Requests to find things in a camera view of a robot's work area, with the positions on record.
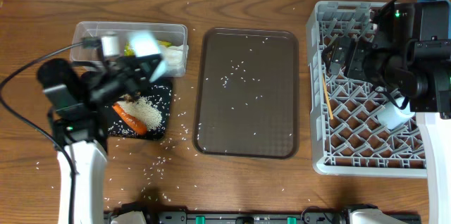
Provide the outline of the yellow green snack wrapper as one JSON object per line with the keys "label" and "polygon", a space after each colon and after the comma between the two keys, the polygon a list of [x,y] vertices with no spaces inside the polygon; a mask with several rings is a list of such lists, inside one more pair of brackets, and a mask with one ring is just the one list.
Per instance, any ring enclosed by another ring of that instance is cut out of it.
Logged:
{"label": "yellow green snack wrapper", "polygon": [[130,42],[127,42],[124,47],[124,56],[148,56],[154,54],[160,54],[161,50],[159,48],[160,45],[164,46],[172,46],[170,42],[166,41],[157,41],[157,46],[155,44],[151,44],[150,47],[147,45],[139,45],[137,48]]}

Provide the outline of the light blue rice bowl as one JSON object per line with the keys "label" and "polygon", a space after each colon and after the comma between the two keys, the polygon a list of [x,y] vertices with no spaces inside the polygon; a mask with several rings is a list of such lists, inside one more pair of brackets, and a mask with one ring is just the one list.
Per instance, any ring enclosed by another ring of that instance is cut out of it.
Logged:
{"label": "light blue rice bowl", "polygon": [[163,58],[157,39],[149,30],[140,30],[128,33],[128,40],[135,56],[141,62],[146,62],[151,68],[149,81],[155,82],[167,70],[167,62]]}

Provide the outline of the orange carrot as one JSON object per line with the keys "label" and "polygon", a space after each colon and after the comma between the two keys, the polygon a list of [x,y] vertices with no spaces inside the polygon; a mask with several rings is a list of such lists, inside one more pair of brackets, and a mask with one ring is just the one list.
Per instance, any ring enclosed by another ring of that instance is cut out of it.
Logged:
{"label": "orange carrot", "polygon": [[145,135],[147,133],[147,126],[136,117],[126,113],[119,104],[114,104],[112,108],[121,117],[121,119],[138,135]]}

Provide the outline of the light blue cup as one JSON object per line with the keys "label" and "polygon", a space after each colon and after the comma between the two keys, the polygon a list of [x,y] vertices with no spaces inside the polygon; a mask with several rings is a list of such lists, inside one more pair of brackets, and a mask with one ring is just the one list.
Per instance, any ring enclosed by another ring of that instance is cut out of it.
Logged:
{"label": "light blue cup", "polygon": [[389,130],[406,123],[414,116],[415,112],[410,110],[409,104],[404,109],[399,109],[391,102],[385,103],[383,108],[376,114],[378,122],[386,126]]}

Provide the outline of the white napkin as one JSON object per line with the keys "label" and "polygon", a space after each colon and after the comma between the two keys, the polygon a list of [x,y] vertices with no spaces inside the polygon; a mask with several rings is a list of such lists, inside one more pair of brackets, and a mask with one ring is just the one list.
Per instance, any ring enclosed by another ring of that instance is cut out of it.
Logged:
{"label": "white napkin", "polygon": [[159,46],[164,60],[170,69],[178,69],[184,63],[184,46]]}

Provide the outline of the brown food scrap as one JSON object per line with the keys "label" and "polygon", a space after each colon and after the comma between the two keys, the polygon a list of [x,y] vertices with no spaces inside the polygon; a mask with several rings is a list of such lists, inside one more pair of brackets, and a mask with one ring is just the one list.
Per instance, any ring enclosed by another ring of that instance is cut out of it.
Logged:
{"label": "brown food scrap", "polygon": [[130,94],[124,94],[120,97],[121,101],[125,101],[126,103],[133,103],[136,102],[140,98],[139,95],[130,95]]}

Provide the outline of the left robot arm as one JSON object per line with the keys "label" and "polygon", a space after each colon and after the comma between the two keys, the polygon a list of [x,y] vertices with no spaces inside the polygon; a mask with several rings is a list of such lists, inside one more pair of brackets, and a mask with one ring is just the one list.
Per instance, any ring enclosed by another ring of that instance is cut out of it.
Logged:
{"label": "left robot arm", "polygon": [[61,172],[60,223],[103,223],[108,138],[102,108],[124,94],[144,91],[156,78],[160,56],[120,57],[103,72],[82,79],[72,63],[51,59],[37,72],[51,102],[47,118]]}

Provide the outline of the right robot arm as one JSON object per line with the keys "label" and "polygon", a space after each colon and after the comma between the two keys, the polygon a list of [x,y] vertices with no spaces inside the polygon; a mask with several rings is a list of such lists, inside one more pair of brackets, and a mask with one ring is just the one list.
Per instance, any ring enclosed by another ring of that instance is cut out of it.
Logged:
{"label": "right robot arm", "polygon": [[450,2],[391,1],[374,16],[371,41],[338,37],[321,53],[327,71],[368,82],[416,114],[427,164],[430,223],[450,222]]}

